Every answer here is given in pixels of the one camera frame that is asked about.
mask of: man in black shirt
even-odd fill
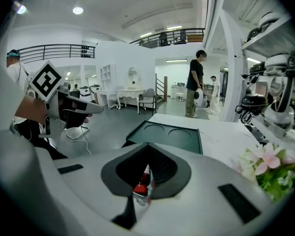
[[[186,99],[186,117],[197,118],[196,105],[194,105],[194,97],[197,89],[204,89],[203,83],[203,66],[202,61],[207,59],[207,54],[204,50],[199,50],[196,53],[197,59],[190,62],[190,70],[187,81],[187,99]]]

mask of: black tray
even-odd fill
[[[137,143],[159,143],[203,154],[198,129],[170,126],[151,121],[143,121],[126,136],[124,146]]]

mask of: khaki pants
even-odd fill
[[[185,117],[192,117],[196,113],[196,105],[193,103],[195,99],[195,91],[188,89],[187,90],[187,99],[186,99],[186,114]]]

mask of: balcony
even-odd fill
[[[142,37],[130,44],[156,48],[169,45],[181,45],[194,42],[202,42],[204,36],[204,28],[187,28],[179,30],[168,30],[147,37]]]
[[[55,58],[95,58],[95,47],[75,44],[36,45],[18,50],[22,63]]]

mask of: artificial flower bouquet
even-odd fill
[[[238,160],[231,160],[234,170],[254,181],[273,201],[295,188],[295,152],[272,143],[246,149]]]

